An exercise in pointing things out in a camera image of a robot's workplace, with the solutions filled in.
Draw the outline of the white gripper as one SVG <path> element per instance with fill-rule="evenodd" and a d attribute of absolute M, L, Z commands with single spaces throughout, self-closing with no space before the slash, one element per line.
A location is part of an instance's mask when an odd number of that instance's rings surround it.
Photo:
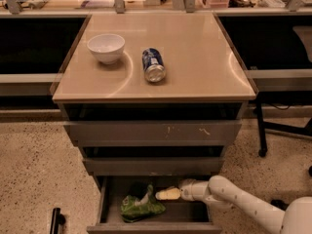
<path fill-rule="evenodd" d="M 157 200 L 177 200 L 180 196 L 186 201 L 201 201 L 210 195 L 209 183 L 203 180 L 188 178 L 178 184 L 178 188 L 169 187 L 155 194 Z"/>

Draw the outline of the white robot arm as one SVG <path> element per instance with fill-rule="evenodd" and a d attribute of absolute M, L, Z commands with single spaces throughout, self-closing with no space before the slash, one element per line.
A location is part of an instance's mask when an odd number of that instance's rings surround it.
<path fill-rule="evenodd" d="M 209 180 L 188 178 L 177 187 L 160 190 L 157 200 L 199 201 L 208 207 L 227 210 L 235 206 L 270 234 L 312 234 L 312 198 L 301 197 L 281 210 L 239 188 L 222 175 Z"/>

